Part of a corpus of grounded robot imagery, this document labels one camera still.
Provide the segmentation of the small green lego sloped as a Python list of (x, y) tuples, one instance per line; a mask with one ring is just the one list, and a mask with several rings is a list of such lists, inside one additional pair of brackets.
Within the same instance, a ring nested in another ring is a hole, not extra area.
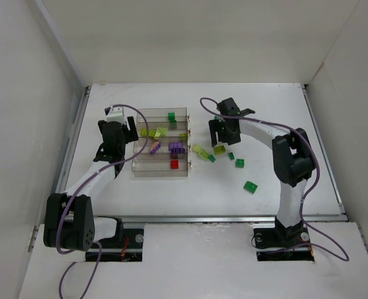
[(228, 156), (230, 158), (230, 160), (235, 160), (235, 156), (233, 152), (228, 153)]

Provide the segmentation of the small dark green lego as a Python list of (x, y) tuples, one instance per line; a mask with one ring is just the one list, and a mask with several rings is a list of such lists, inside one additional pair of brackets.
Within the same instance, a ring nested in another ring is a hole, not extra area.
[(208, 156), (208, 159), (209, 159), (212, 163), (214, 163), (214, 162), (216, 161), (215, 157), (214, 157), (212, 154), (210, 154), (210, 155)]

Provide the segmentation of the pale lime lego 2x2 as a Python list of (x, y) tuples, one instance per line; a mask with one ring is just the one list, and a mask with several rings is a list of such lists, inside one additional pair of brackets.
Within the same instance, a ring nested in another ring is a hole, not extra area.
[(158, 127), (156, 130), (155, 130), (155, 134), (154, 134), (154, 137), (155, 138), (159, 138), (159, 137), (163, 137), (163, 136), (166, 136), (168, 133), (168, 129), (167, 128), (164, 128), (164, 127)]
[(194, 144), (192, 147), (191, 147), (191, 150), (194, 152), (194, 153), (196, 153), (196, 154), (198, 154), (198, 153), (200, 153), (201, 151), (202, 151), (202, 147), (200, 146), (200, 145), (198, 145), (198, 144)]

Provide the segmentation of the lime lego long brick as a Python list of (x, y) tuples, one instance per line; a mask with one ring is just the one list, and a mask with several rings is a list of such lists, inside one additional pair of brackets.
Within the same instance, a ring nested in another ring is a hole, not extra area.
[(200, 157), (201, 159), (208, 161), (209, 160), (209, 153), (205, 150), (205, 149), (201, 149), (199, 150), (199, 152), (197, 153), (198, 157)]

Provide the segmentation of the green lego 2x2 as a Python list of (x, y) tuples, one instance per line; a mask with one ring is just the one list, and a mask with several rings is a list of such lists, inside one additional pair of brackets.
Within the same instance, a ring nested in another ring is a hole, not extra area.
[(235, 165), (237, 168), (244, 168), (245, 166), (244, 159), (236, 159)]

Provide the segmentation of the green lego small block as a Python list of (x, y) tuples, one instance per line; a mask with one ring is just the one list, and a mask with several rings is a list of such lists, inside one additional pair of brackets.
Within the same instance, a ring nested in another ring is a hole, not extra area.
[(174, 112), (169, 112), (168, 113), (168, 121), (170, 121), (170, 122), (176, 121), (176, 117), (175, 117)]

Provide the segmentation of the purple arch lego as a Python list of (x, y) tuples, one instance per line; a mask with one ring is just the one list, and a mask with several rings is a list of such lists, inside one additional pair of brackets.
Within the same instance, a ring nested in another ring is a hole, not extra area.
[(184, 144), (181, 141), (170, 142), (168, 144), (168, 150), (170, 154), (184, 154), (186, 153), (186, 149)]

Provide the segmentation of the red lego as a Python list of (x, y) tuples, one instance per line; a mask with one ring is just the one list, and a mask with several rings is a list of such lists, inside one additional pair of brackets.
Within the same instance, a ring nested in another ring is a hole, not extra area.
[(177, 159), (170, 161), (170, 168), (171, 169), (178, 169), (179, 168), (179, 161)]

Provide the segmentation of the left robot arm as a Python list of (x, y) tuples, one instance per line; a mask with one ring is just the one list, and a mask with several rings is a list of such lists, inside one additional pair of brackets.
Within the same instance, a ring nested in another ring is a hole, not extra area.
[(73, 186), (47, 199), (43, 242), (60, 254), (86, 252), (104, 239), (122, 239), (122, 221), (95, 217), (92, 201), (120, 174), (128, 161), (126, 145), (138, 140), (137, 129), (132, 116), (126, 122), (100, 120), (98, 127), (102, 143), (88, 171)]

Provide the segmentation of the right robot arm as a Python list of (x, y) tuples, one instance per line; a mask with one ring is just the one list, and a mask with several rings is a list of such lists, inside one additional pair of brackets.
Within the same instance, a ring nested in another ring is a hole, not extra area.
[(307, 133), (287, 125), (257, 120), (253, 110), (240, 110), (232, 98), (216, 104), (215, 119), (208, 122), (212, 146), (233, 145), (247, 135), (266, 145), (273, 156), (273, 169), (280, 182), (279, 209), (274, 227), (254, 230), (257, 249), (292, 247), (300, 244), (304, 227), (301, 208), (307, 181), (318, 170)]

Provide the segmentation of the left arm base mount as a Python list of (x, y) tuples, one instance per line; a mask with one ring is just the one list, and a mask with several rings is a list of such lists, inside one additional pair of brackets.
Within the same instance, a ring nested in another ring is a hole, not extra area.
[(100, 240), (100, 262), (141, 262), (144, 232), (143, 227), (126, 228), (121, 225), (117, 236)]

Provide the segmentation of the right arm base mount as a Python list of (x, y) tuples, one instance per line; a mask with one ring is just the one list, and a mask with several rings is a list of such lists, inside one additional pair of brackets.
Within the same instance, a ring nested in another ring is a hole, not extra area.
[(253, 233), (251, 242), (257, 249), (256, 258), (259, 262), (314, 261), (311, 246), (301, 246), (310, 241), (305, 227), (289, 237), (275, 227), (254, 228)]

